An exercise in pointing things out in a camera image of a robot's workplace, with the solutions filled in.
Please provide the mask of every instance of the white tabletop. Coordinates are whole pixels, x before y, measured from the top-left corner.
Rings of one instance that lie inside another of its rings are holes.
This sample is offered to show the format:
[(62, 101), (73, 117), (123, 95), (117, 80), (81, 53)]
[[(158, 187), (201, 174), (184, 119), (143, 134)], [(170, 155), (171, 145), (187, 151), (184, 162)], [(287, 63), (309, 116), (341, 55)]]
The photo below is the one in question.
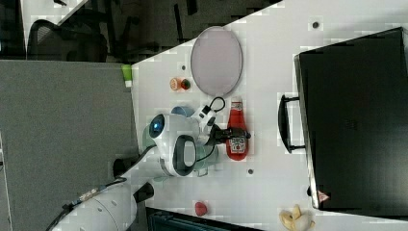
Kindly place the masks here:
[(56, 25), (61, 25), (88, 0), (63, 0), (63, 2), (66, 3), (66, 6), (54, 3), (53, 0), (20, 0), (26, 46), (34, 22), (45, 19)]
[[(312, 28), (318, 21), (320, 27)], [(355, 39), (408, 23), (406, 0), (285, 0), (224, 28), (233, 31), (242, 46), (243, 70), (238, 86), (227, 95), (241, 95), (246, 126), (253, 135), (245, 160), (234, 162), (221, 146), (220, 163), (201, 178), (170, 178), (155, 186), (146, 206), (195, 216), (194, 203), (205, 201), (204, 218), (263, 230), (284, 230), (279, 220), (283, 209), (299, 204), (315, 215), (315, 230), (407, 230), (408, 222), (327, 213), (312, 208), (305, 155), (289, 154), (279, 140), (277, 111), (280, 96), (296, 95), (293, 57), (305, 50)], [(190, 56), (194, 40), (133, 65), (132, 89), (138, 142), (150, 120), (178, 105), (197, 109), (212, 97), (194, 84)], [(169, 80), (191, 80), (188, 92), (174, 92)], [(297, 104), (291, 103), (293, 144), (302, 144)], [(229, 108), (216, 123), (225, 126)]]

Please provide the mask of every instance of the small red object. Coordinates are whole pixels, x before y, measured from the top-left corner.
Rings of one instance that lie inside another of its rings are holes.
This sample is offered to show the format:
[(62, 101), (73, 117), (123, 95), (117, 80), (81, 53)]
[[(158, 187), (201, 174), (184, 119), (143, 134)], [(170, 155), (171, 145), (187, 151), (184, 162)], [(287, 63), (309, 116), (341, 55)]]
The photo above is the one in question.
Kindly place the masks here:
[(181, 88), (182, 88), (182, 89), (188, 90), (190, 87), (191, 87), (191, 84), (190, 84), (190, 81), (189, 81), (189, 80), (184, 79), (184, 80), (181, 82)]
[[(231, 100), (231, 111), (228, 120), (228, 128), (242, 128), (246, 130), (245, 120), (243, 119), (242, 99), (239, 96)], [(248, 153), (248, 140), (246, 138), (233, 138), (226, 142), (228, 157), (234, 161), (243, 160)]]
[(195, 213), (199, 217), (204, 216), (205, 214), (207, 214), (207, 206), (204, 203), (201, 203), (201, 202), (195, 203)]

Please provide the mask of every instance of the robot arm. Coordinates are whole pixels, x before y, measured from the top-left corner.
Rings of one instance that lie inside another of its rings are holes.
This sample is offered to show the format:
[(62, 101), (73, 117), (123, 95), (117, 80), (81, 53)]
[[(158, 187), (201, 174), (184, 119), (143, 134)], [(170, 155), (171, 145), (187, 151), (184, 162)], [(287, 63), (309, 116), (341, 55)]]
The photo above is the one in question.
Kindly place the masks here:
[(196, 163), (195, 147), (216, 145), (234, 137), (250, 135), (241, 129), (219, 129), (211, 106), (200, 108), (192, 117), (157, 115), (149, 125), (156, 145), (126, 171), (120, 181), (85, 193), (64, 206), (64, 211), (47, 228), (52, 231), (125, 231), (136, 218), (134, 194), (156, 177), (187, 176)]

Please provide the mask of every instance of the ketchup bottle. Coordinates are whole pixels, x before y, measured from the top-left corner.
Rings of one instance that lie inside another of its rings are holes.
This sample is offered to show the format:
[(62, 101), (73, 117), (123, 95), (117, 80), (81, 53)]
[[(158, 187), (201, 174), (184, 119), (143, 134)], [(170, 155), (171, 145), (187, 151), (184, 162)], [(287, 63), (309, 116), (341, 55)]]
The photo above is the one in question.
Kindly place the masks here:
[[(231, 111), (228, 119), (228, 128), (242, 128), (246, 131), (243, 119), (242, 99), (234, 96), (231, 100)], [(233, 138), (226, 142), (228, 157), (234, 161), (243, 160), (248, 153), (248, 140), (246, 138)]]

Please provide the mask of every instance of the briefcase handle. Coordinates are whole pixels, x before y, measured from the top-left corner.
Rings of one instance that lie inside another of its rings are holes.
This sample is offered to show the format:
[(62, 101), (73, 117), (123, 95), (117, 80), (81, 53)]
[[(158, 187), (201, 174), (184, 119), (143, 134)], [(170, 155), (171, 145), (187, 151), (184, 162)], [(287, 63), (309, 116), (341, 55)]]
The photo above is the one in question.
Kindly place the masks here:
[(288, 117), (288, 108), (286, 104), (292, 101), (299, 100), (299, 97), (286, 97), (285, 94), (282, 95), (281, 101), (279, 103), (278, 111), (278, 126), (279, 133), (282, 139), (283, 144), (285, 144), (286, 149), (289, 153), (292, 153), (293, 150), (305, 148), (305, 145), (295, 146), (291, 143), (291, 129), (289, 127), (289, 117)]

